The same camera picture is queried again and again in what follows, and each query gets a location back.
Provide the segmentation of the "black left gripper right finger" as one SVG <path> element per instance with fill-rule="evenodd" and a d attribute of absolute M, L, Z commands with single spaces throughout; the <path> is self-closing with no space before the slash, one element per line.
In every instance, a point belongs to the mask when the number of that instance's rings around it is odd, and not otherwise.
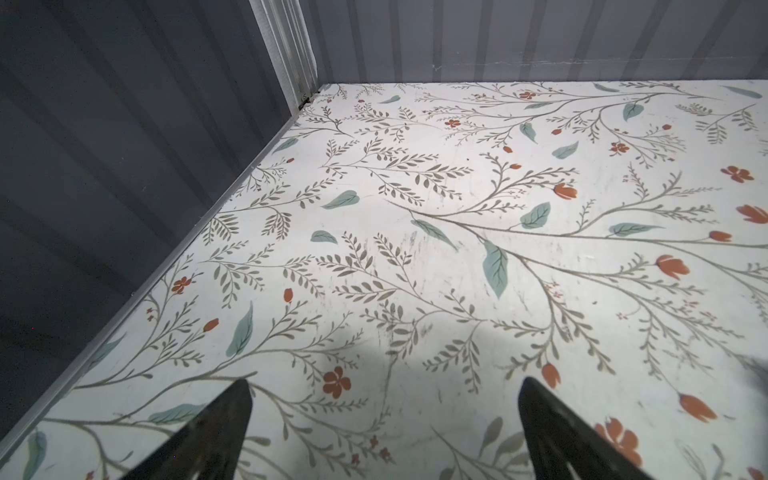
<path fill-rule="evenodd" d="M 537 479 L 646 479 L 648 475 L 533 377 L 517 400 Z"/>

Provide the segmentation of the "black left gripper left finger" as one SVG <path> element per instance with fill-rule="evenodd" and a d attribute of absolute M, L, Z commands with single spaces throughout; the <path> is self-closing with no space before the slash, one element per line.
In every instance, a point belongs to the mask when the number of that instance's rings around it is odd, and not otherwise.
<path fill-rule="evenodd" d="M 123 479 L 232 479 L 251 412 L 248 383 L 239 379 Z"/>

